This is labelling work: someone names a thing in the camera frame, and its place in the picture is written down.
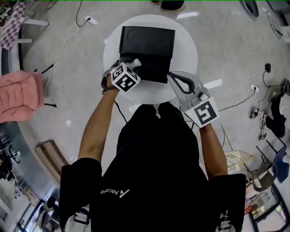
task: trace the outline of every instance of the black box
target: black box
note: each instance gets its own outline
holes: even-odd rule
[[[175,30],[154,27],[123,27],[120,57],[137,58],[142,63],[141,80],[167,83],[173,55]]]

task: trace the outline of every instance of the power outlet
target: power outlet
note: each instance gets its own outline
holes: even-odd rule
[[[98,21],[96,21],[95,19],[93,19],[90,16],[86,16],[86,20],[89,21],[90,23],[94,24],[94,25],[98,25],[99,24]]]
[[[256,92],[259,92],[259,88],[258,88],[257,86],[255,86],[255,85],[253,85],[253,84],[250,85],[250,88],[251,88],[252,90],[255,90],[255,89],[254,89],[255,87],[256,87]]]
[[[263,11],[271,17],[271,13],[266,8],[263,7]]]

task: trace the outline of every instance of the black t-shirt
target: black t-shirt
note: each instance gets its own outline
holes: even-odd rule
[[[103,177],[95,159],[63,166],[61,227],[90,204],[92,231],[226,231],[229,227],[241,231],[245,175],[208,181],[199,167],[198,143],[190,128],[163,123],[143,126],[135,134],[130,125],[123,128],[117,155]]]

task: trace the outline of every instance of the gray floor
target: gray floor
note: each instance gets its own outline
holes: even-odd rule
[[[100,3],[83,2],[79,15]],[[24,46],[26,71],[35,68],[44,70],[53,63],[75,21],[79,7],[79,2],[58,1],[53,8],[46,11],[47,4],[36,2],[31,10],[36,10],[36,19],[47,20],[49,26],[43,28],[30,25],[24,30],[27,38],[34,38],[32,44]],[[252,93],[248,92],[251,75],[261,72],[266,61],[271,63],[273,70],[267,80],[268,84],[279,84],[283,78],[289,77],[290,50],[283,39],[277,40],[273,34],[262,10],[263,7],[270,10],[265,1],[257,2],[260,16],[256,20],[247,15],[240,2],[189,1],[185,4],[186,9],[183,12],[162,12],[159,6],[148,1],[108,1],[89,12],[87,15],[98,20],[100,24],[87,24],[66,43],[60,58],[60,68],[48,86],[48,96],[58,107],[43,107],[31,118],[38,140],[54,139],[69,163],[76,159],[84,127],[102,97],[100,83],[104,71],[102,58],[105,40],[121,22],[137,15],[157,14],[177,20],[181,13],[198,12],[195,17],[178,19],[177,22],[187,29],[195,42],[198,51],[197,75],[200,79],[204,83],[222,79],[222,86],[210,90],[218,109],[237,104],[247,98]],[[261,73],[253,77],[252,83],[260,88],[259,93],[252,98],[256,106],[267,89],[262,82]],[[125,117],[130,119],[133,114],[129,111],[131,102],[122,96],[118,96],[117,102]],[[269,106],[270,102],[266,97],[261,107],[269,110]],[[248,100],[221,112],[220,118],[213,123],[221,142],[223,136],[220,123],[224,126],[233,148],[238,150],[243,147],[253,122],[249,119],[250,108],[251,101]],[[257,140],[259,122],[259,119],[254,120],[251,135],[244,147],[244,151],[256,156],[249,164],[253,169],[261,163],[256,145],[269,157],[273,156],[266,142]],[[114,107],[102,158],[103,171],[115,157],[118,135],[124,124],[123,118]],[[29,140],[33,147],[36,140],[29,122],[21,123],[20,128],[29,131],[29,138],[26,140]],[[277,139],[272,132],[268,129],[266,131],[267,139],[276,143]],[[283,140],[289,140],[288,132]],[[230,149],[227,143],[224,149]]]

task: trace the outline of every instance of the logo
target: logo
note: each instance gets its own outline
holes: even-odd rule
[[[208,101],[196,107],[194,111],[201,125],[206,124],[207,122],[217,117],[217,114],[214,112],[212,105]]]
[[[231,224],[231,221],[228,219],[228,215],[227,215],[228,211],[226,210],[226,213],[223,214],[221,213],[220,215],[220,224],[217,226],[216,228],[216,232],[236,232],[235,227]]]
[[[126,192],[123,192],[122,190],[121,190],[121,192],[120,192],[120,198],[121,197],[123,197],[127,192],[129,192],[130,191],[130,189],[128,189]]]
[[[132,76],[132,77],[134,77],[136,80],[138,80],[138,78],[137,78],[137,74],[136,73],[134,73],[129,67],[127,67],[127,72]]]
[[[123,72],[123,65],[120,65],[116,71],[113,73],[113,80],[115,80]]]
[[[124,74],[124,76],[122,76],[120,80],[116,82],[116,85],[125,92],[131,89],[135,84],[136,82],[134,82],[127,74]]]
[[[102,190],[101,191],[101,194],[103,194],[103,193],[112,193],[112,194],[118,194],[118,192],[119,191],[116,191],[116,190],[113,190],[113,189],[110,189],[110,188],[108,188],[108,189],[106,189],[106,190]]]

